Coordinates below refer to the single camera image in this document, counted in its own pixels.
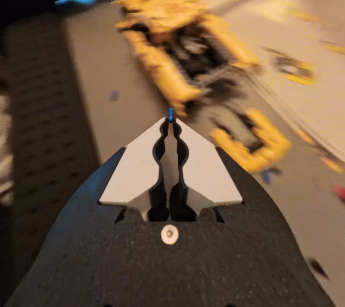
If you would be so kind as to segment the person's white shirt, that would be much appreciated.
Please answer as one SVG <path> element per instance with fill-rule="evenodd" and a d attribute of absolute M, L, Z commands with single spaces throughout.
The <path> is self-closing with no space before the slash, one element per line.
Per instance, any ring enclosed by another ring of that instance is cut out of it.
<path fill-rule="evenodd" d="M 12 116 L 10 97 L 4 92 L 0 95 L 0 203 L 10 206 L 13 202 L 13 161 Z"/>

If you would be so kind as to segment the dark perforated foam pad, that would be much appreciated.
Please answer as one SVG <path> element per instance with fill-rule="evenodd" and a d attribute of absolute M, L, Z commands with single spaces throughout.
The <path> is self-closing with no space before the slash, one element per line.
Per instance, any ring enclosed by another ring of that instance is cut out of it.
<path fill-rule="evenodd" d="M 10 279 L 17 287 L 67 201 L 99 160 L 58 15 L 23 19 L 1 33 L 14 154 Z"/>

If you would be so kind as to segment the grey desk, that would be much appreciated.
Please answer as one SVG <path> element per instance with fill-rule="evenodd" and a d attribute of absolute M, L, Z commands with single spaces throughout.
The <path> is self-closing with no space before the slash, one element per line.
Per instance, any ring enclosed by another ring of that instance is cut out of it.
<path fill-rule="evenodd" d="M 90 127 L 103 163 L 118 147 L 163 116 L 166 103 L 133 59 L 115 27 L 119 7 L 103 3 L 65 20 Z M 265 189 L 289 223 L 307 260 L 315 259 L 329 278 L 312 269 L 336 306 L 344 306 L 344 202 L 333 193 L 344 187 L 344 173 L 321 161 L 321 149 L 304 142 L 248 79 L 229 90 L 234 107 L 254 107 L 292 141 L 293 147 L 277 164 Z"/>

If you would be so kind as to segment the instruction booklet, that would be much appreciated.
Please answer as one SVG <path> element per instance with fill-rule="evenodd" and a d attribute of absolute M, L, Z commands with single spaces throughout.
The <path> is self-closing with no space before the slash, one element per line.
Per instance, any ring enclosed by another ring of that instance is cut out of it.
<path fill-rule="evenodd" d="M 257 91 L 344 163 L 344 0 L 203 0 L 259 57 Z"/>

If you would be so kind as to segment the yellow toy brick car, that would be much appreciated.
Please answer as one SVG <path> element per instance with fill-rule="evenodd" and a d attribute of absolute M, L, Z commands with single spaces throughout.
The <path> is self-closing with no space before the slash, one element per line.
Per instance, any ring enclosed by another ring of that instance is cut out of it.
<path fill-rule="evenodd" d="M 115 0 L 115 24 L 145 73 L 179 116 L 236 73 L 262 72 L 257 56 L 201 0 Z"/>

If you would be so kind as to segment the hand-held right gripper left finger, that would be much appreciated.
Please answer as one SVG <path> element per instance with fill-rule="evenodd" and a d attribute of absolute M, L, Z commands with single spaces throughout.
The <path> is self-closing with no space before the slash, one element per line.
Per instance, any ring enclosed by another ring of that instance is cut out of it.
<path fill-rule="evenodd" d="M 169 215 L 161 159 L 169 121 L 162 118 L 130 142 L 104 188 L 99 203 L 136 209 L 143 219 L 164 221 Z"/>

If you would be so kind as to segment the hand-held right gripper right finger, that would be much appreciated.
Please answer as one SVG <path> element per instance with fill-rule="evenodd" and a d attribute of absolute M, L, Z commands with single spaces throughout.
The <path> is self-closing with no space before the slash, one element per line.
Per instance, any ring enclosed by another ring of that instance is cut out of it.
<path fill-rule="evenodd" d="M 179 179 L 170 193 L 171 219 L 194 222 L 203 209 L 242 203 L 216 147 L 179 119 L 174 119 L 173 131 Z"/>

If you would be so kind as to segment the yellow black brick subassembly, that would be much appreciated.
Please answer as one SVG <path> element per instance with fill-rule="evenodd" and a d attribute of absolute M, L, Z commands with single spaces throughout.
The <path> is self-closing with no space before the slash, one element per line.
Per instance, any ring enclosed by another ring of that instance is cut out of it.
<path fill-rule="evenodd" d="M 256 142 L 245 145 L 231 129 L 212 118 L 215 128 L 209 133 L 214 144 L 248 173 L 260 173 L 280 162 L 292 148 L 289 141 L 263 113 L 255 108 L 239 112 L 226 107 L 241 121 Z"/>

